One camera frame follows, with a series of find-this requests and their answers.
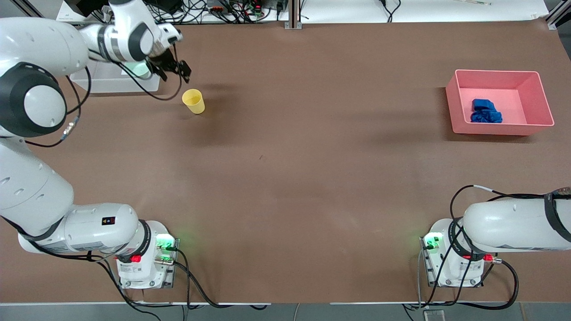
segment brown tabletop surface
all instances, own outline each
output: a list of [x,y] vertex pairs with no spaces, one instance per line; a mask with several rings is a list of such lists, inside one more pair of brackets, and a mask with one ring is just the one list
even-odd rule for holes
[[[32,150],[74,186],[76,204],[128,203],[164,223],[217,302],[414,301],[418,237],[448,217],[458,188],[570,183],[571,63],[541,20],[180,29],[178,56],[193,69],[182,91],[202,91],[202,115],[182,92],[168,102],[92,97],[68,140]],[[538,71],[555,126],[454,134],[444,87],[455,69]],[[170,76],[161,93],[177,85]],[[466,191],[457,216],[491,196]],[[97,265],[29,254],[0,227],[0,301],[121,301]],[[569,252],[501,257],[519,274],[518,300],[571,302]],[[178,273],[174,289],[144,299],[182,302],[184,284]],[[502,301],[511,290],[497,267],[461,299]]]

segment yellow cup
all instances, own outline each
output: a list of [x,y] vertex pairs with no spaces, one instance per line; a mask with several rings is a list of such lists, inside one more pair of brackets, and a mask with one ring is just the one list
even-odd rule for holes
[[195,114],[204,111],[204,100],[202,93],[198,89],[189,89],[182,94],[182,102]]

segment metal frame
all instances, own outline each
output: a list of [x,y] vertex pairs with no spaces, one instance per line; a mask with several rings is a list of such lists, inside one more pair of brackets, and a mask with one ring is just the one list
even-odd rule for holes
[[289,18],[285,23],[286,29],[301,29],[301,21],[299,21],[301,14],[301,0],[289,0],[288,3]]
[[549,15],[545,20],[547,21],[547,25],[551,30],[555,30],[557,26],[565,23],[565,21],[561,22],[561,19],[566,16],[571,7],[571,0],[561,0],[560,3],[555,6],[555,8],[549,11]]
[[10,0],[12,3],[18,7],[24,14],[28,17],[40,17],[43,18],[42,14],[27,0]]

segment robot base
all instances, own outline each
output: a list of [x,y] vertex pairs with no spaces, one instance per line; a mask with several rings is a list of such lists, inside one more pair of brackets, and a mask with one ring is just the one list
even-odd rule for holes
[[434,286],[436,276],[440,268],[440,277],[437,281],[439,287],[473,287],[480,283],[484,270],[484,261],[478,260],[470,263],[466,278],[462,283],[462,277],[468,266],[468,260],[459,256],[454,249],[450,250],[446,262],[443,264],[443,258],[446,251],[451,245],[448,237],[448,227],[452,223],[452,219],[438,220],[431,228],[430,232],[423,238],[420,238],[421,251],[424,255],[424,267],[427,273],[429,286]]
[[172,288],[177,252],[161,247],[165,246],[165,242],[177,247],[179,240],[169,235],[161,223],[148,220],[147,224],[151,229],[151,239],[140,262],[123,263],[117,260],[120,284],[123,288],[134,289]]

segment pink plastic container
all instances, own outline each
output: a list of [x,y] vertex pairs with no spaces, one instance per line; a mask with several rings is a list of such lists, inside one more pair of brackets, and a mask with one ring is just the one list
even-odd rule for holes
[[[539,74],[535,71],[456,70],[446,87],[452,130],[457,134],[527,136],[553,126]],[[488,99],[502,123],[473,123],[472,101]]]

